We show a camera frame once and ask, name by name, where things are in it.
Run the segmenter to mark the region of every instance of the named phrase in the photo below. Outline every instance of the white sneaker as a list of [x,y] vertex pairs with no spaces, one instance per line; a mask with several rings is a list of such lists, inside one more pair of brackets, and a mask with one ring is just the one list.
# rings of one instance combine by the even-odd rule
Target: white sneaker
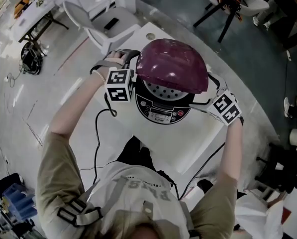
[[266,29],[268,31],[271,26],[271,23],[268,21],[268,22],[264,23],[263,25],[266,27]]
[[289,99],[288,98],[284,98],[284,101],[283,101],[283,107],[284,107],[284,116],[286,118],[290,117],[292,118],[292,116],[289,114],[289,108],[290,108],[290,102],[289,102]]
[[258,18],[256,17],[256,16],[254,16],[253,18],[252,18],[252,20],[253,20],[253,24],[255,25],[255,26],[258,26],[259,25],[259,21],[258,21]]

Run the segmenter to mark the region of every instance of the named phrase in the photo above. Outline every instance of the white vest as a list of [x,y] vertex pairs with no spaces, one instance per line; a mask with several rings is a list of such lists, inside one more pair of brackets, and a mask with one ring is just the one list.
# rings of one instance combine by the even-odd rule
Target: white vest
[[48,239],[78,239],[83,237],[85,226],[95,228],[96,224],[100,224],[97,229],[104,234],[121,210],[131,212],[130,220],[125,222],[129,226],[137,224],[137,217],[144,215],[161,226],[163,234],[174,235],[176,231],[173,239],[190,238],[189,231],[194,228],[188,209],[170,192],[170,183],[164,177],[143,166],[113,162],[101,178],[105,179],[67,205],[60,203],[60,198],[55,200],[60,209],[45,228]]

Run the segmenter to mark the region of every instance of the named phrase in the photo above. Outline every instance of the display screen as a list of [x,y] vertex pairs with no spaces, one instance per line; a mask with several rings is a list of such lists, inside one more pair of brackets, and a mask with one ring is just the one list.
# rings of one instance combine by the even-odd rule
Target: display screen
[[157,110],[157,109],[154,109],[154,108],[150,109],[150,111],[152,113],[156,113],[156,114],[160,114],[160,115],[165,115],[165,116],[171,116],[172,115],[171,113],[164,112],[164,111],[161,111],[161,110]]
[[160,109],[169,110],[169,111],[172,111],[174,109],[173,106],[162,105],[162,104],[156,103],[156,102],[153,102],[153,106],[160,108]]
[[166,118],[165,115],[160,115],[160,114],[155,114],[155,117],[163,120]]

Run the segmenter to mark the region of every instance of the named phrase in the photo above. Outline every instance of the desk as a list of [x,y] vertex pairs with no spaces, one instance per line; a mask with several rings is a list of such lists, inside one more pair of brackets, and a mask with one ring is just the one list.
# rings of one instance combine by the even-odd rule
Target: desk
[[[147,23],[136,31],[119,49],[135,49],[141,51],[151,40],[146,35],[153,33],[155,39],[173,39],[167,33]],[[137,58],[130,62],[130,68],[135,69]],[[95,98],[107,107],[104,100],[105,89],[100,88]],[[194,102],[206,102],[214,97],[215,84],[210,81],[208,91],[195,95]],[[170,125],[156,124],[147,120],[138,110],[135,97],[130,103],[111,103],[117,111],[116,119],[144,143],[154,154],[164,159],[179,173],[184,174],[191,165],[205,151],[215,136],[221,130],[223,124],[213,119],[208,114],[191,109],[187,116],[180,122]]]
[[[11,31],[16,41],[22,42],[23,40],[27,40],[29,42],[32,42],[34,46],[43,54],[37,40],[51,25],[51,23],[54,22],[65,27],[66,29],[69,28],[53,18],[51,9],[55,6],[55,4],[52,1],[44,0],[43,4],[39,7],[36,6],[37,1],[38,0],[34,0],[29,5],[29,7],[21,14],[21,16],[13,25]],[[34,37],[31,32],[43,18],[47,19],[48,22]]]

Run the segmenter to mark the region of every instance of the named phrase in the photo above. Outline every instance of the harness strap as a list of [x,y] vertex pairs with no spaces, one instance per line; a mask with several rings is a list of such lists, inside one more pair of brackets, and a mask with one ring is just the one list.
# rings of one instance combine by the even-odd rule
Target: harness strap
[[128,179],[126,177],[120,177],[113,189],[111,197],[102,209],[101,207],[94,208],[92,203],[86,204],[92,190],[98,184],[97,182],[79,198],[73,199],[66,207],[61,207],[57,215],[75,227],[85,226],[96,222],[103,218],[103,216],[106,215],[112,206],[117,202],[127,180]]
[[106,66],[106,67],[116,67],[118,70],[122,69],[123,65],[117,63],[117,62],[112,62],[112,61],[107,61],[107,60],[99,60],[90,70],[90,74],[93,73],[94,70],[97,70],[101,66]]
[[190,212],[188,210],[188,207],[186,205],[185,202],[182,202],[182,201],[179,201],[181,207],[182,207],[182,210],[183,210],[183,213],[186,217],[186,226],[187,226],[187,230],[189,232],[189,238],[190,239],[200,239],[201,236],[200,234],[195,230],[195,227],[194,227],[194,224],[193,224],[193,220],[192,220],[192,217],[190,215]]
[[107,201],[107,203],[105,204],[105,206],[103,208],[96,207],[95,210],[93,210],[92,212],[77,215],[76,220],[75,220],[76,225],[77,226],[89,225],[89,224],[96,222],[96,221],[100,220],[101,218],[103,218],[110,211],[110,209],[117,202],[117,200],[119,199],[127,180],[128,179],[126,177],[121,177],[118,180],[109,200]]

